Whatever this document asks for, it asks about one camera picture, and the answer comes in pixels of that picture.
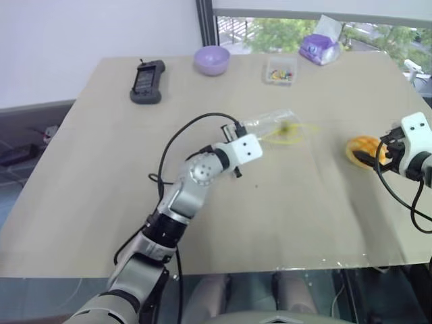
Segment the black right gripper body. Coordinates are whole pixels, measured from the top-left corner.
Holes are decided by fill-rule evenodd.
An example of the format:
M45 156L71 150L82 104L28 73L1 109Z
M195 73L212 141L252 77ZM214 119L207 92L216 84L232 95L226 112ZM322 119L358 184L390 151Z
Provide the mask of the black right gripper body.
M389 159L389 163L385 165L385 170L400 172L400 163L405 154L404 138L405 134L401 126L393 128L387 135L380 138L386 146L385 157Z

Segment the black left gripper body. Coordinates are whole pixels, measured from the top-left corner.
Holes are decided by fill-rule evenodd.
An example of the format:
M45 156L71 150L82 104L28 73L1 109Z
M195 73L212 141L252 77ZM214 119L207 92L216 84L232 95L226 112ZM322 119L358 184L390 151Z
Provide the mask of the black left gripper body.
M221 126L221 130L222 130L227 142L232 142L234 140L234 137L233 137L232 133L230 132L230 129L229 129L227 124ZM234 168L233 174L235 175L236 178L242 177L242 172L240 171L239 167Z

